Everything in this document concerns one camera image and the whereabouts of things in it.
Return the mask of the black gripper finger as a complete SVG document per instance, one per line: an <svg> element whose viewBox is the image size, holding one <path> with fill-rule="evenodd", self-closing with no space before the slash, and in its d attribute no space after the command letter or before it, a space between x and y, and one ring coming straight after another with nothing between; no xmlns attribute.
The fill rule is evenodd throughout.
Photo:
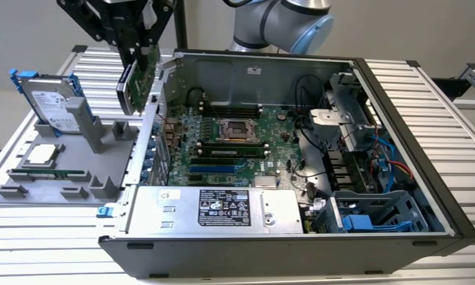
<svg viewBox="0 0 475 285"><path fill-rule="evenodd" d="M104 1L56 1L59 7L64 10L68 16L80 25L88 35L98 41L108 43L107 30L104 27ZM122 63L124 66L134 62L132 47L115 47L120 54Z"/></svg>
<svg viewBox="0 0 475 285"><path fill-rule="evenodd" d="M140 64L150 64L148 54L158 47L162 34L175 11L175 1L142 1Z"/></svg>

